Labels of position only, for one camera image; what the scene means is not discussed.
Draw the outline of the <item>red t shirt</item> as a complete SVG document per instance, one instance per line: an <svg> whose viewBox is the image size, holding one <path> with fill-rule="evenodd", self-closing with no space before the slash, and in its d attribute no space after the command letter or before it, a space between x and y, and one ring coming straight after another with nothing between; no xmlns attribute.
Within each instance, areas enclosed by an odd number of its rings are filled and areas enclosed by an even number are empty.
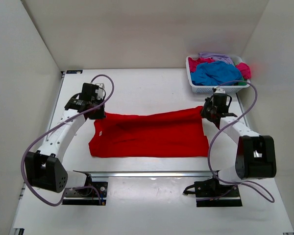
<svg viewBox="0 0 294 235"><path fill-rule="evenodd" d="M107 113L94 122L89 142L91 156L207 157L209 143L204 134L202 106L147 116Z"/></svg>

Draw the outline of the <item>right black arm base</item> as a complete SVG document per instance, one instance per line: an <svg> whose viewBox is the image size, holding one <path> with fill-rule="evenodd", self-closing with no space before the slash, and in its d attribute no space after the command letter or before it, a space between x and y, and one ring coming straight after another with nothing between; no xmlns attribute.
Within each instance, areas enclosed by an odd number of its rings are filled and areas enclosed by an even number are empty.
<svg viewBox="0 0 294 235"><path fill-rule="evenodd" d="M197 208L242 207L240 191L237 185L222 185L213 177L195 177L193 183L182 192L185 196L194 196Z"/></svg>

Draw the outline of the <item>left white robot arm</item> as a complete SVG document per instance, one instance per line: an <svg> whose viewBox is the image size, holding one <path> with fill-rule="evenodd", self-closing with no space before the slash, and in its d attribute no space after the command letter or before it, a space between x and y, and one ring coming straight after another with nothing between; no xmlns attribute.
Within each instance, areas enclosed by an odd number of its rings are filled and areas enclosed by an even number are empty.
<svg viewBox="0 0 294 235"><path fill-rule="evenodd" d="M73 95L65 105L58 129L48 134L46 141L36 152L28 152L25 157L25 171L29 184L56 193L66 188L76 188L87 195L93 183L86 173L67 171L63 165L64 154L78 129L88 119L105 118L104 106L83 114L82 112L100 105L105 99L102 83L84 83L82 91Z"/></svg>

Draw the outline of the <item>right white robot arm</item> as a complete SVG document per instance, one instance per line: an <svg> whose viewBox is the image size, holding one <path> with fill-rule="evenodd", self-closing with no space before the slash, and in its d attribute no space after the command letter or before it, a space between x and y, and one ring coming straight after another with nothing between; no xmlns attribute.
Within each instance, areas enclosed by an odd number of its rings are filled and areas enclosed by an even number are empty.
<svg viewBox="0 0 294 235"><path fill-rule="evenodd" d="M213 123L218 132L210 142L208 166L216 179L210 183L210 191L221 196L227 191L227 185L242 184L251 179L266 179L276 176L276 157L274 140L269 135L260 135L240 122L242 116L229 112L232 98L223 93L214 93L205 99L200 112L202 118ZM210 162L210 153L216 138L227 134L237 145L234 165L214 172Z"/></svg>

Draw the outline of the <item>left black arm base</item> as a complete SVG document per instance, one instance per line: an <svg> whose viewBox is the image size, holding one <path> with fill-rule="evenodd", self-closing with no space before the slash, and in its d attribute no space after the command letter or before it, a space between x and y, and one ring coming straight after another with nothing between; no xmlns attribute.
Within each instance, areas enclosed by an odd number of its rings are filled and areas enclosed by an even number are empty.
<svg viewBox="0 0 294 235"><path fill-rule="evenodd" d="M84 185L92 187L66 191L62 205L105 206L108 193L108 178L96 178L88 172L84 174L87 176Z"/></svg>

